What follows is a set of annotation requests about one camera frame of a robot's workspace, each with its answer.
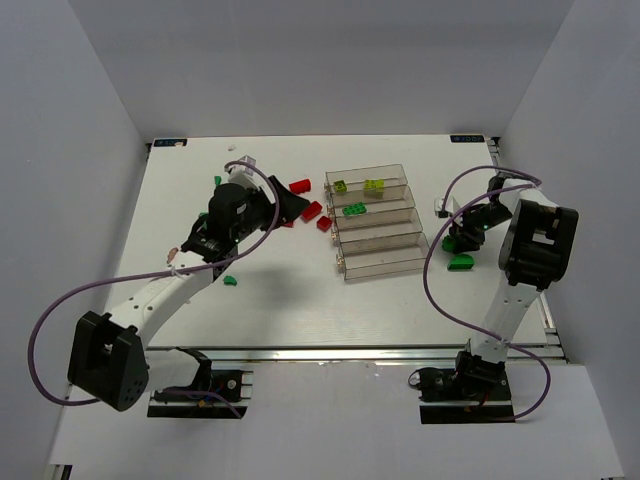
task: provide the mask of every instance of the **red cube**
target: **red cube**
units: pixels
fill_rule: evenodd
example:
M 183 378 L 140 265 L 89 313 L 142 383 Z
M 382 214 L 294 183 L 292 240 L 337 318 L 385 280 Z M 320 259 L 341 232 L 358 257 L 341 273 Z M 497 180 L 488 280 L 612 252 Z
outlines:
M 322 230 L 323 232 L 326 232 L 331 228 L 331 219 L 323 215 L 320 217 L 316 225 L 320 230 Z
M 300 217 L 305 222 L 308 222 L 309 220 L 317 217 L 321 211 L 322 211 L 322 205 L 320 205 L 318 202 L 313 202 L 311 205 L 307 207 L 307 209 L 304 212 L 302 212 Z
M 309 192 L 311 191 L 311 180 L 305 178 L 304 180 L 300 180 L 299 182 L 290 183 L 289 190 L 291 190 L 291 193 L 295 193 L 296 195 Z

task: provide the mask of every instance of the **white table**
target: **white table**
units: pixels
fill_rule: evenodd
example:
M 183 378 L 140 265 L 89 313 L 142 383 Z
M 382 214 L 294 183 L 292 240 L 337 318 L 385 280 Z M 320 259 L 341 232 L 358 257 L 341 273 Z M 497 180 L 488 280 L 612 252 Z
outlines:
M 146 417 L 67 408 L 51 462 L 71 480 L 598 480 L 622 475 L 584 367 L 552 366 L 547 401 L 528 421 L 421 425 L 413 366 L 255 365 L 237 420 Z M 514 408 L 540 395 L 537 365 L 507 367 Z
M 427 237 L 442 220 L 433 201 L 459 172 L 491 158 L 484 143 L 452 144 L 446 135 L 193 138 L 185 147 L 152 148 L 119 275 L 161 270 L 167 252 L 180 245 L 212 195 L 223 165 L 250 155 L 283 184 L 309 178 L 305 197 L 326 203 L 326 171 L 400 163 Z M 480 171 L 455 189 L 462 203 L 485 192 L 492 171 Z M 506 225 L 487 234 L 470 272 L 446 270 L 440 249 L 430 275 L 445 309 L 479 323 L 502 274 L 497 256 Z M 246 240 L 246 249 L 262 233 Z M 443 318 L 428 303 L 420 273 L 347 282 L 337 272 L 336 248 L 315 222 L 282 228 L 228 273 L 237 287 L 217 282 L 194 297 L 165 324 L 152 346 L 334 347 L 463 345 L 469 332 Z M 140 284 L 117 285 L 110 305 Z M 541 307 L 527 313 L 515 341 L 544 344 Z

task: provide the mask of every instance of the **red block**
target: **red block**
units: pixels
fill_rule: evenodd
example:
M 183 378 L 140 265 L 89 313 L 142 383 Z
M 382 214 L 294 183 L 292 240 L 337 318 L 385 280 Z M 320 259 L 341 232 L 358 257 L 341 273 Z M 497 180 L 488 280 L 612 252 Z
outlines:
M 322 211 L 322 205 L 320 205 L 318 202 L 313 202 L 311 205 L 307 207 L 307 209 L 304 212 L 302 212 L 302 215 L 300 215 L 300 217 L 305 222 L 308 222 L 312 218 L 317 217 L 321 211 Z
M 295 193 L 296 195 L 309 192 L 311 191 L 311 180 L 305 178 L 304 180 L 300 180 L 299 182 L 290 183 L 289 190 L 291 190 L 291 193 Z
M 323 215 L 320 217 L 316 225 L 320 230 L 322 230 L 323 232 L 326 232 L 331 228 L 331 219 Z

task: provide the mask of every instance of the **cable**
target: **cable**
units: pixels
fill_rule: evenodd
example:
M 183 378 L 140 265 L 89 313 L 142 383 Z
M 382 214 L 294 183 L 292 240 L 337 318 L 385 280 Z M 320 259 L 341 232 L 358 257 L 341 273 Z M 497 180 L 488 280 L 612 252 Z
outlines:
M 171 395 L 188 395 L 188 396 L 197 395 L 201 397 L 204 397 L 206 395 L 209 397 L 213 397 L 219 402 L 224 403 L 227 406 L 227 408 L 231 410 L 236 417 L 242 418 L 242 415 L 240 415 L 240 412 L 238 412 L 238 410 L 236 410 L 236 408 L 233 405 L 231 405 L 231 402 L 229 402 L 229 400 L 224 398 L 222 395 L 218 395 L 215 392 L 205 392 L 204 390 L 172 390 L 171 388 L 167 388 L 166 390 L 163 390 L 162 393 L 170 393 Z
M 513 168 L 507 168 L 507 167 L 497 167 L 495 165 L 478 165 L 476 167 L 470 168 L 469 170 L 465 170 L 464 172 L 462 172 L 460 175 L 458 175 L 456 178 L 453 179 L 453 181 L 449 184 L 449 187 L 447 188 L 447 191 L 445 192 L 444 197 L 442 197 L 442 210 L 446 208 L 447 200 L 449 200 L 449 195 L 451 194 L 451 190 L 453 190 L 453 186 L 456 183 L 458 183 L 458 180 L 477 170 L 487 170 L 487 169 L 498 170 L 500 172 L 513 173 L 515 175 L 518 175 L 518 177 L 520 177 L 522 180 L 528 180 L 532 182 L 536 187 L 539 187 L 540 185 L 542 185 L 542 180 L 540 180 L 537 177 L 534 177 L 533 175 L 529 175 L 526 172 L 521 172 L 520 170 L 515 170 Z
M 278 198 L 278 191 L 276 190 L 276 187 L 273 185 L 273 183 L 271 183 L 271 180 L 269 180 L 269 178 L 267 178 L 267 176 L 264 173 L 262 173 L 261 170 L 254 167 L 250 163 L 242 162 L 240 160 L 229 162 L 224 166 L 225 171 L 231 165 L 241 165 L 241 166 L 250 168 L 251 170 L 256 172 L 260 177 L 262 177 L 262 179 L 267 183 L 267 186 L 269 187 L 269 189 L 271 190 L 275 198 L 275 211 L 273 214 L 273 220 L 271 220 L 271 224 L 269 225 L 267 230 L 264 232 L 264 235 L 262 235 L 258 239 L 258 241 L 254 243 L 246 251 L 239 253 L 238 255 L 235 255 L 231 258 L 220 260 L 218 262 L 209 263 L 207 265 L 200 265 L 197 267 L 176 269 L 175 272 L 179 274 L 186 274 L 186 273 L 199 272 L 201 270 L 210 270 L 213 268 L 220 267 L 222 265 L 227 265 L 231 262 L 235 262 L 236 260 L 240 260 L 241 258 L 244 258 L 250 253 L 252 253 L 260 245 L 262 245 L 262 243 L 267 239 L 269 235 L 271 235 L 271 232 L 273 232 L 273 230 L 275 229 L 276 224 L 278 223 L 278 219 L 280 218 L 280 200 Z M 164 277 L 169 277 L 173 274 L 174 272 L 172 270 L 163 270 L 160 272 L 140 273 L 138 275 L 127 275 L 124 277 L 114 277 L 114 278 L 108 278 L 105 280 L 97 280 L 95 282 L 90 282 L 85 285 L 76 287 L 73 290 L 68 291 L 67 293 L 62 295 L 60 298 L 58 298 L 56 301 L 54 301 L 51 305 L 49 305 L 45 309 L 45 311 L 42 312 L 42 315 L 40 315 L 40 318 L 38 318 L 38 321 L 33 327 L 33 330 L 31 331 L 31 335 L 29 336 L 29 345 L 27 347 L 27 364 L 29 366 L 29 375 L 31 376 L 31 381 L 33 381 L 33 384 L 36 386 L 36 389 L 38 390 L 38 392 L 40 392 L 40 394 L 50 402 L 55 403 L 56 405 L 61 405 L 63 407 L 77 407 L 80 405 L 90 405 L 100 401 L 97 398 L 92 398 L 90 400 L 66 400 L 63 398 L 58 398 L 45 388 L 45 386 L 42 384 L 42 381 L 40 380 L 40 377 L 38 376 L 38 372 L 36 371 L 35 346 L 36 346 L 36 339 L 38 338 L 38 333 L 40 332 L 40 329 L 42 328 L 42 325 L 44 324 L 45 320 L 49 317 L 49 315 L 51 315 L 51 313 L 56 308 L 58 308 L 58 306 L 60 306 L 62 302 L 77 295 L 78 293 L 84 292 L 85 290 L 89 290 L 91 288 L 102 287 L 104 285 L 115 285 L 116 283 L 131 282 L 134 280 L 164 278 Z
M 431 261 L 431 258 L 433 257 L 433 252 L 435 251 L 437 245 L 440 243 L 440 239 L 442 238 L 442 236 L 446 232 L 447 228 L 453 223 L 453 221 L 457 217 L 462 215 L 468 208 L 472 207 L 473 205 L 478 203 L 480 200 L 483 200 L 485 198 L 491 197 L 493 195 L 499 195 L 501 193 L 511 192 L 513 190 L 525 190 L 525 189 L 528 189 L 528 188 L 534 188 L 535 186 L 537 186 L 537 185 L 517 185 L 515 187 L 507 187 L 507 188 L 500 188 L 500 189 L 497 189 L 497 190 L 492 190 L 490 192 L 487 192 L 485 194 L 480 195 L 479 197 L 474 198 L 469 203 L 467 203 L 464 207 L 460 208 L 457 212 L 455 212 L 451 217 L 449 217 L 447 219 L 447 221 L 444 223 L 444 225 L 442 225 L 442 228 L 440 228 L 440 231 L 438 231 L 438 233 L 436 234 L 436 236 L 435 236 L 435 238 L 433 240 L 433 243 L 429 247 L 429 251 L 427 253 L 427 258 L 424 261 L 424 270 L 422 272 L 422 282 L 424 284 L 424 291 L 427 294 L 427 298 L 431 302 L 431 305 L 433 305 L 433 307 L 438 312 L 440 312 L 441 315 L 443 315 L 446 318 L 448 318 L 449 320 L 457 323 L 458 325 L 462 325 L 463 327 L 470 328 L 471 330 L 475 330 L 476 332 L 484 333 L 485 335 L 488 335 L 489 337 L 495 338 L 499 342 L 504 343 L 507 347 L 512 348 L 512 349 L 514 349 L 514 350 L 516 350 L 516 351 L 518 351 L 520 353 L 524 353 L 528 357 L 530 357 L 530 358 L 534 359 L 536 362 L 538 362 L 542 366 L 542 368 L 544 369 L 544 373 L 545 373 L 547 379 L 546 379 L 546 384 L 545 384 L 544 390 L 542 392 L 542 395 L 540 395 L 540 398 L 538 398 L 538 400 L 531 407 L 529 407 L 527 410 L 525 410 L 524 412 L 519 413 L 517 415 L 514 415 L 513 417 L 499 419 L 499 420 L 502 420 L 502 421 L 504 421 L 504 420 L 513 421 L 513 420 L 517 420 L 519 418 L 525 417 L 525 416 L 529 415 L 531 412 L 533 412 L 534 410 L 536 410 L 542 404 L 542 402 L 544 402 L 544 399 L 547 397 L 547 394 L 549 393 L 549 389 L 551 388 L 551 371 L 549 370 L 549 367 L 544 362 L 544 360 L 542 358 L 540 358 L 538 355 L 536 355 L 535 353 L 530 352 L 530 351 L 528 351 L 528 350 L 526 350 L 526 349 L 524 349 L 522 347 L 519 347 L 517 345 L 512 344 L 511 342 L 506 341 L 505 339 L 503 339 L 502 337 L 500 337 L 500 335 L 497 335 L 496 333 L 493 333 L 493 332 L 491 332 L 489 330 L 486 330 L 486 329 L 484 329 L 482 327 L 478 327 L 478 326 L 473 325 L 471 323 L 465 322 L 464 320 L 460 320 L 459 318 L 456 318 L 453 315 L 451 315 L 450 313 L 446 312 L 440 305 L 437 304 L 437 302 L 433 298 L 433 295 L 431 294 L 431 291 L 429 290 L 429 282 L 427 280 L 427 271 L 429 269 L 429 262 Z

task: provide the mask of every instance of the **gray wall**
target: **gray wall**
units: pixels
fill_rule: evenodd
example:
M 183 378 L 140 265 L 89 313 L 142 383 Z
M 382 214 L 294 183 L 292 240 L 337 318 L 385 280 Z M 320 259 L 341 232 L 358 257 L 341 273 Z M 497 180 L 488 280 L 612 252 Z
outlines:
M 640 479 L 638 25 L 638 2 L 578 0 L 502 140 L 508 164 L 580 212 L 569 270 L 549 301 L 631 479 Z
M 145 152 L 66 0 L 3 0 L 0 65 L 0 476 L 37 479 L 60 409 L 31 384 L 28 335 L 59 295 L 113 272 Z M 58 395 L 73 325 L 103 294 L 43 329 L 38 366 Z
M 71 0 L 145 139 L 504 131 L 573 0 Z

